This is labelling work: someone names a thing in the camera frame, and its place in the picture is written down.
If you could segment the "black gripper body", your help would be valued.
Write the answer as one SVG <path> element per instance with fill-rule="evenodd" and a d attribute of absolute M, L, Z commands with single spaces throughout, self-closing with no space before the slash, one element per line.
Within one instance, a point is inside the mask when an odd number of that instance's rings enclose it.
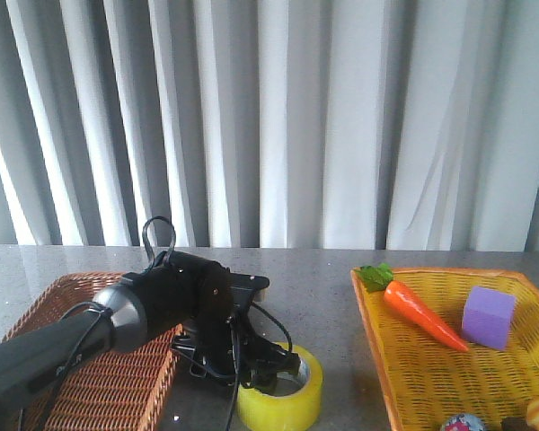
<path fill-rule="evenodd" d="M 269 343 L 253 328 L 248 307 L 238 307 L 230 291 L 229 268 L 181 251 L 167 251 L 161 263 L 190 277 L 197 305 L 183 323 L 185 333 L 172 342 L 174 351 L 190 360 L 190 373 L 222 384 L 242 384 L 246 347 Z"/>

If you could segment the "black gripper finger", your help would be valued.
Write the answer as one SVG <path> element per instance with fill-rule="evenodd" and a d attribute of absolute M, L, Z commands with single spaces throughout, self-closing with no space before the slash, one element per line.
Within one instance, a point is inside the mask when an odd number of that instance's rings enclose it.
<path fill-rule="evenodd" d="M 289 345 L 262 343 L 246 347 L 246 364 L 255 373 L 296 373 L 301 360 Z"/>
<path fill-rule="evenodd" d="M 260 391 L 263 394 L 273 396 L 278 386 L 278 370 L 269 369 L 246 369 L 242 372 L 242 387 Z"/>

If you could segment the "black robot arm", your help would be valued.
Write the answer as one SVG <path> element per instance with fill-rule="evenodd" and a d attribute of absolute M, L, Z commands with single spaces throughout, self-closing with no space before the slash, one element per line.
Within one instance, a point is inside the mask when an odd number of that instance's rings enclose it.
<path fill-rule="evenodd" d="M 101 354 L 132 352 L 183 322 L 192 324 L 190 335 L 172 347 L 200 375 L 269 391 L 279 373 L 297 374 L 301 364 L 292 345 L 267 341 L 249 321 L 254 296 L 269 283 L 213 260 L 164 252 L 69 316 L 1 343 L 0 410 L 21 409 Z"/>

